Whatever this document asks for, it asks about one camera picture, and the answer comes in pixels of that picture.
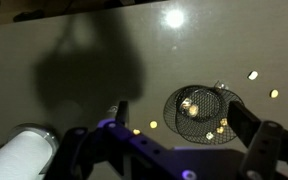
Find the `wire mesh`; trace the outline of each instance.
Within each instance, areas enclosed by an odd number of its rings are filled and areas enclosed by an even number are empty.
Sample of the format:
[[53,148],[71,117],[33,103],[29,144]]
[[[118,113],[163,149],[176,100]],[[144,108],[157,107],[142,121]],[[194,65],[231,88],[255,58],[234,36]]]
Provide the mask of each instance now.
[[[197,105],[196,116],[183,108],[185,100]],[[243,101],[235,93],[205,86],[189,86],[175,91],[164,108],[164,120],[168,127],[184,139],[200,144],[222,144],[236,137],[227,124],[231,101]]]

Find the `screw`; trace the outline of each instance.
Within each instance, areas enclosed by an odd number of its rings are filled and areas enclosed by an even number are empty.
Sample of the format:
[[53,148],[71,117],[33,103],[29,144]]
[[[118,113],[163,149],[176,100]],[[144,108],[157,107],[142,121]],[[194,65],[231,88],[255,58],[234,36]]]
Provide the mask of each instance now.
[[112,107],[110,107],[110,109],[109,109],[107,112],[116,113],[117,110],[118,110],[118,107],[117,107],[117,106],[112,106]]
[[75,130],[75,134],[77,134],[77,135],[82,135],[82,134],[84,134],[84,130],[83,129],[77,129],[77,130]]
[[196,180],[197,179],[195,172],[191,170],[184,170],[182,172],[182,177],[184,180]]
[[276,123],[268,123],[268,125],[271,126],[271,127],[277,127]]
[[115,124],[115,123],[110,123],[110,124],[108,125],[108,127],[110,127],[110,128],[115,128],[115,127],[116,127],[116,124]]
[[217,81],[214,87],[217,89],[228,89],[228,86],[221,81]]
[[262,180],[262,176],[256,171],[248,170],[246,174],[251,180]]

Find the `small light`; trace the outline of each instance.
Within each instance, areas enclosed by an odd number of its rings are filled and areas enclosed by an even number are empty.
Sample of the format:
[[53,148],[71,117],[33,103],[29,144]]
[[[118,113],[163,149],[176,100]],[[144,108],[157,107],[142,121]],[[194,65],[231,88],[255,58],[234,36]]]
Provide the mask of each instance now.
[[209,133],[206,134],[206,138],[207,138],[208,140],[213,139],[213,137],[214,137],[214,135],[213,135],[211,132],[209,132]]
[[150,122],[150,126],[151,126],[152,129],[157,128],[157,122],[156,121],[151,121]]
[[220,121],[221,125],[222,126],[227,126],[227,119],[226,118],[223,118],[221,121]]
[[258,76],[258,72],[256,71],[252,71],[249,75],[248,75],[248,79],[249,80],[255,80]]
[[134,129],[134,130],[133,130],[133,133],[134,133],[135,135],[138,135],[138,134],[141,134],[141,131],[138,130],[138,129]]
[[166,14],[165,20],[170,27],[178,28],[184,22],[184,15],[180,10],[171,10]]
[[195,117],[198,114],[198,106],[196,104],[193,104],[189,109],[188,109],[189,116]]
[[278,96],[278,90],[273,89],[273,90],[271,91],[270,96],[271,96],[271,98],[277,98],[277,96]]
[[224,128],[222,126],[219,128],[216,128],[216,132],[219,134],[222,134],[224,132]]

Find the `metal arm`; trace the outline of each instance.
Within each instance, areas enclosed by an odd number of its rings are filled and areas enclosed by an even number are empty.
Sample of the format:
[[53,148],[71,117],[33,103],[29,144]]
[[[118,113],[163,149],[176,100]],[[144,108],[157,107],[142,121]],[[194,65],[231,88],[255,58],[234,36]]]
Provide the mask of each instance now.
[[143,134],[124,127],[127,103],[117,117],[88,133],[69,130],[45,179],[87,179],[98,162],[108,161],[123,179],[287,179],[276,173],[278,159],[288,161],[288,131],[272,121],[260,122],[237,102],[230,104],[228,122],[249,148],[235,150],[167,150]]

